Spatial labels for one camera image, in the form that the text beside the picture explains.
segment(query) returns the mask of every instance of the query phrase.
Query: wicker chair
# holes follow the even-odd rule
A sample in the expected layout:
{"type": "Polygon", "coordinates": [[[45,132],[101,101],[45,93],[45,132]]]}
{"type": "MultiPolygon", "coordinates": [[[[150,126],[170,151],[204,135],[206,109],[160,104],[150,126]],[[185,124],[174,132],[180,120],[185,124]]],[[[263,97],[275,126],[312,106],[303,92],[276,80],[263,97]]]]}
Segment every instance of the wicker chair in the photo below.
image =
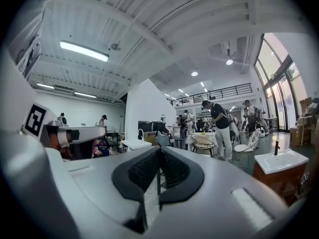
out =
{"type": "Polygon", "coordinates": [[[197,153],[198,149],[202,149],[202,150],[209,150],[211,157],[215,155],[214,149],[213,149],[213,147],[215,147],[215,144],[212,141],[197,134],[191,134],[190,137],[192,138],[193,144],[194,144],[193,152],[196,150],[196,153],[197,153]]]}

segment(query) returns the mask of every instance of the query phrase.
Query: recessed light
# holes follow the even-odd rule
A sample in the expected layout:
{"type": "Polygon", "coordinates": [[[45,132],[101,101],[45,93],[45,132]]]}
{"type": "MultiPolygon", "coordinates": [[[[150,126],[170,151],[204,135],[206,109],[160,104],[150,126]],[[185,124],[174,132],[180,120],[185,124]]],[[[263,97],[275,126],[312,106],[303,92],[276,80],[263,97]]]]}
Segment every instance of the recessed light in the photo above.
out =
{"type": "Polygon", "coordinates": [[[37,83],[38,86],[44,87],[44,88],[48,88],[48,89],[52,89],[54,90],[53,86],[49,86],[49,85],[45,85],[45,84],[41,84],[41,83],[37,83]]]}
{"type": "Polygon", "coordinates": [[[96,98],[96,96],[92,96],[92,95],[88,95],[88,94],[84,94],[84,93],[79,93],[79,92],[74,92],[74,94],[79,95],[79,96],[88,97],[88,98],[96,98]]]}
{"type": "Polygon", "coordinates": [[[89,47],[85,47],[85,46],[82,46],[82,45],[79,45],[79,44],[76,44],[73,42],[68,42],[68,41],[62,40],[62,41],[60,41],[60,47],[62,49],[75,51],[75,52],[102,60],[104,62],[107,62],[109,59],[109,55],[106,53],[103,53],[103,52],[100,52],[98,50],[94,50],[94,49],[91,49],[89,47]]]}

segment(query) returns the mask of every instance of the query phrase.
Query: ceiling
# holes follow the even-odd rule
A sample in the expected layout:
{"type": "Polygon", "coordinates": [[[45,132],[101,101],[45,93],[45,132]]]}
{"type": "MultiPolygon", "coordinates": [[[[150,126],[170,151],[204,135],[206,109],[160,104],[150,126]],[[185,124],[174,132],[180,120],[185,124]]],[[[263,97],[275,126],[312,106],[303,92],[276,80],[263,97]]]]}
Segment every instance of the ceiling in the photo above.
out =
{"type": "Polygon", "coordinates": [[[53,0],[30,83],[112,102],[150,77],[161,90],[174,91],[178,82],[196,83],[188,77],[196,68],[197,82],[222,71],[228,41],[238,62],[233,70],[245,73],[259,46],[255,36],[267,29],[306,31],[300,15],[290,0],[53,0]],[[108,53],[109,61],[62,50],[60,40],[108,53]],[[110,49],[119,41],[121,51],[110,49]]]}

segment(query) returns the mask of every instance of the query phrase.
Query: white pants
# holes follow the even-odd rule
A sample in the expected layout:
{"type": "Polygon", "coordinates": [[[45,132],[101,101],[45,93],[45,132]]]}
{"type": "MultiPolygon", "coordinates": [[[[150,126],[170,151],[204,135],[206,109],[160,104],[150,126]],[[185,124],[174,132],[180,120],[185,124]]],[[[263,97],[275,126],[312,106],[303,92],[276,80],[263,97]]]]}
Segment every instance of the white pants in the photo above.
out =
{"type": "Polygon", "coordinates": [[[233,155],[233,147],[230,141],[229,127],[224,129],[219,129],[218,127],[216,127],[215,136],[216,136],[216,140],[218,144],[218,155],[220,157],[225,157],[226,161],[230,161],[233,155]],[[223,140],[225,143],[225,151],[226,151],[225,156],[224,156],[223,140]]]}
{"type": "Polygon", "coordinates": [[[193,124],[187,125],[187,133],[191,135],[193,133],[193,124]]]}

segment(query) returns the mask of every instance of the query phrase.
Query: white sink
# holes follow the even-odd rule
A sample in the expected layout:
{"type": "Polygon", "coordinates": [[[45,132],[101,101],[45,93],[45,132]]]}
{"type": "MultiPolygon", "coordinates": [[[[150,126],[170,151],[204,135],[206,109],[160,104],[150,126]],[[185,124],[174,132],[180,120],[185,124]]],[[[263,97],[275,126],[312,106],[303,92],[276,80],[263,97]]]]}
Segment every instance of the white sink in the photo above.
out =
{"type": "Polygon", "coordinates": [[[309,159],[291,149],[286,149],[279,151],[277,156],[274,153],[257,155],[255,160],[265,174],[271,174],[305,164],[309,159]]]}

